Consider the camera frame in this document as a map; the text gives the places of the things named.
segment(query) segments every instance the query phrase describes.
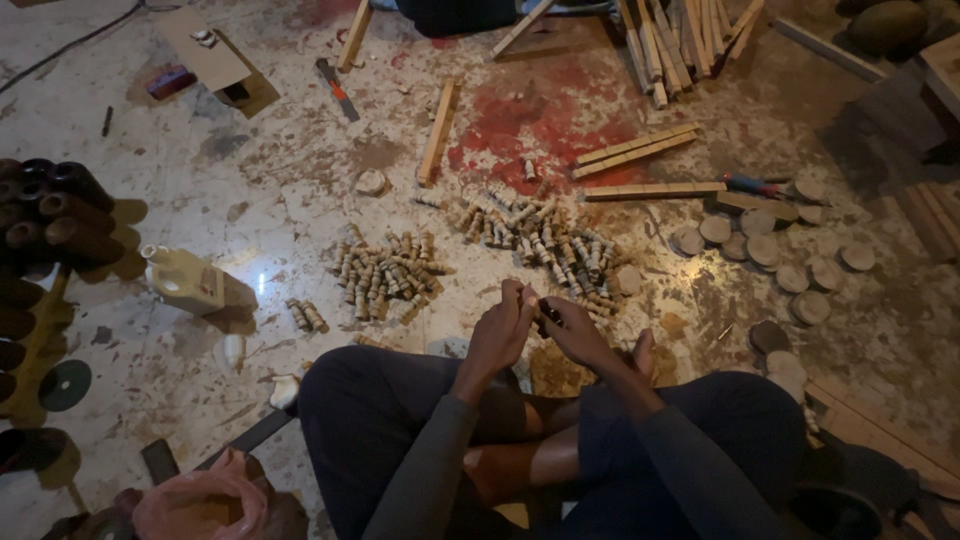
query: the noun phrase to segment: dark pants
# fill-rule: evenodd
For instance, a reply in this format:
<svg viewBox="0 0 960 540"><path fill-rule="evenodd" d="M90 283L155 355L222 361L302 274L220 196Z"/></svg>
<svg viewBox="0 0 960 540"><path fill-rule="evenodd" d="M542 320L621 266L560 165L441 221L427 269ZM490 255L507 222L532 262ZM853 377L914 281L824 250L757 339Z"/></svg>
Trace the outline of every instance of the dark pants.
<svg viewBox="0 0 960 540"><path fill-rule="evenodd" d="M307 372L300 387L300 423L340 540L363 534L394 472L452 385L460 361L349 346L320 356ZM716 442L770 504L785 502L805 444L803 414L786 392L737 372L658 392ZM524 424L521 396L495 381L481 401L471 444L522 440ZM634 433L606 388L584 388L579 455L585 494L559 528L534 536L696 537ZM447 537L514 534L505 518L479 503L462 474Z"/></svg>

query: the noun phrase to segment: tiled floor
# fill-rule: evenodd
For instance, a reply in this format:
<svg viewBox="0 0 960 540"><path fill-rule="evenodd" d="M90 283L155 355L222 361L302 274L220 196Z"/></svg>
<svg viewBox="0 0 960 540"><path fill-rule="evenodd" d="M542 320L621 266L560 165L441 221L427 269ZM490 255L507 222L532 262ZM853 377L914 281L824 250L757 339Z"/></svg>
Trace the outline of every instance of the tiled floor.
<svg viewBox="0 0 960 540"><path fill-rule="evenodd" d="M64 0L17 10L0 2L0 79L131 3ZM516 184L519 158L534 157L542 176L557 182L572 215L586 216L637 256L647 281L613 321L611 334L628 342L653 327L662 380L684 382L749 359L747 330L771 318L786 327L811 373L837 378L861 400L885 405L891 421L930 444L960 450L960 279L952 268L925 262L896 205L847 185L849 165L835 162L818 137L866 84L760 24L756 44L737 65L656 111L636 93L626 49L619 39L613 47L597 20L561 19L557 33L528 42L550 47L559 40L565 52L489 64L485 57L506 30L429 40L398 14L379 12L363 42L367 65L343 77L363 116L350 124L313 63L339 53L338 31L348 27L355 4L196 5L281 95L252 120L199 85L160 103L147 96L142 87L152 72L177 58L151 23L155 15L145 13L0 95L0 156L85 163L118 199L146 203L145 217L131 224L131 245L187 249L229 272L255 298L247 305L252 322L234 318L229 328L247 336L250 353L241 372L230 374L216 353L227 327L223 319L207 321L160 304L142 277L74 277L66 300L76 318L64 331L65 357L88 362L94 382L79 405L48 414L46 425L70 434L79 469L70 485L41 485L26 473L0 477L4 537L38 538L59 517L103 509L125 487L148 487L138 453L158 437L169 441L181 469L196 466L269 412L268 376L295 372L303 361L346 345L355 331L411 352L440 353L444 345L463 351L500 280L515 277L556 290L544 272L518 266L509 252L464 245L448 226L452 213L408 202L430 128L426 108L446 76L463 82L463 95L438 190L453 201L487 181ZM746 3L730 4L739 12ZM827 36L843 24L828 4L773 1L767 9ZM398 85L410 87L410 94L397 91ZM101 138L107 106L115 109L113 124ZM832 298L827 324L801 328L791 322L789 298L749 265L716 252L694 259L671 252L664 239L704 217L699 202L577 201L568 181L573 156L692 120L706 126L700 141L607 182L704 180L729 169L824 180L836 206L825 225L777 233L780 247L803 262L857 239L873 245L878 259L871 272L848 275ZM353 175L371 167L393 184L380 199L349 189ZM427 228L436 235L439 259L457 269L441 278L445 292L410 326L396 320L400 306L384 323L357 323L342 304L326 266L348 220L375 241L383 241L388 229ZM312 300L331 331L296 330L282 303L290 296ZM717 341L730 324L732 331ZM531 339L518 372L526 377L531 363L569 371L557 361L531 361L550 356L550 347ZM328 537L299 425L292 423L254 454L278 490L300 499L312 521L311 537Z"/></svg>

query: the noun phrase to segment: electrical cable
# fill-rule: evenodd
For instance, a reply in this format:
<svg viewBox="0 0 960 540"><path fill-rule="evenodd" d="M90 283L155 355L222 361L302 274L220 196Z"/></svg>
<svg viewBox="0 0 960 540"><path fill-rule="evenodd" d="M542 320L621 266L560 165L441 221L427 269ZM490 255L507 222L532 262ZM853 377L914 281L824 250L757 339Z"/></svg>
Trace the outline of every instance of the electrical cable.
<svg viewBox="0 0 960 540"><path fill-rule="evenodd" d="M196 3L199 2L199 1L200 1L200 0L188 0L185 5L187 5L187 6L192 6L193 4L196 4ZM75 39L75 40L73 40L73 41L70 41L70 42L67 43L66 45L63 45L59 50L57 50L56 52L54 52L52 55L48 56L47 58L45 58L45 59L43 59L43 60L35 63L34 65L31 65L31 66L28 67L27 69L24 69L23 71L21 71L21 72L17 73L16 75L14 75L12 79L10 79L9 81L6 81L3 86L0 86L0 94L4 93L4 92L7 91L8 89L10 89L13 85L15 85L15 84L19 83L20 81L22 81L22 80L26 79L27 77L29 77L31 73L37 71L38 69L40 69L40 67L43 67L44 65L46 65L46 64L49 63L50 61L59 58L60 56L62 56L64 53L66 53L66 52L69 51L70 49L73 49L74 47L76 47L76 46L78 46L78 45L81 45L81 44L83 44L83 43L85 43L85 42L87 42L87 41L90 41L91 39L95 38L96 36L99 36L99 35L102 34L103 32L106 32L107 30L113 28L114 26L116 26L116 25L120 24L121 22L123 22L123 21L129 19L130 17L134 16L134 15L136 14L136 12L140 10L140 8L143 8L143 9L146 10L147 12L172 12L172 11L178 10L178 9L180 9L180 8L182 8L182 7L183 7L183 6L174 6L174 5L172 5L172 4L165 4L165 5L160 5L160 6L151 6L151 5L147 4L147 0L136 0L136 4L133 5L133 7L131 8L130 11L128 11L128 12L120 15L119 17L113 19L112 21L110 21L110 22L107 23L106 25L101 26L100 28L98 28L97 30L94 30L93 32L87 34L86 36L83 36L83 37L80 37L79 39Z"/></svg>

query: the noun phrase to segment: pink plastic bag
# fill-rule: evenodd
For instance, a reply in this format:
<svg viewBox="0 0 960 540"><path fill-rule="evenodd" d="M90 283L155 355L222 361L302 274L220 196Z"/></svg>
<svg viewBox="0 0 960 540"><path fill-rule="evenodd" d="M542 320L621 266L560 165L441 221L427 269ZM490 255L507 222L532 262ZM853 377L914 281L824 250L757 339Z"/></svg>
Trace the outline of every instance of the pink plastic bag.
<svg viewBox="0 0 960 540"><path fill-rule="evenodd" d="M148 491L133 526L142 540L262 540L261 485L248 477L246 455L227 448L209 471L184 473Z"/></svg>

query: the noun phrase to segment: plastic bottle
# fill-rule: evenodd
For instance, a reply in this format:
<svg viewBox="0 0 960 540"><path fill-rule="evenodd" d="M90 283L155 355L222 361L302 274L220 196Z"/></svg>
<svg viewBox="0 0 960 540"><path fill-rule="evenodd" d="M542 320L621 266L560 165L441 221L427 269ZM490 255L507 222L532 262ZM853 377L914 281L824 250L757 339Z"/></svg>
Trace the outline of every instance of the plastic bottle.
<svg viewBox="0 0 960 540"><path fill-rule="evenodd" d="M164 304L197 315L223 309L224 271L183 249L146 245L147 282Z"/></svg>

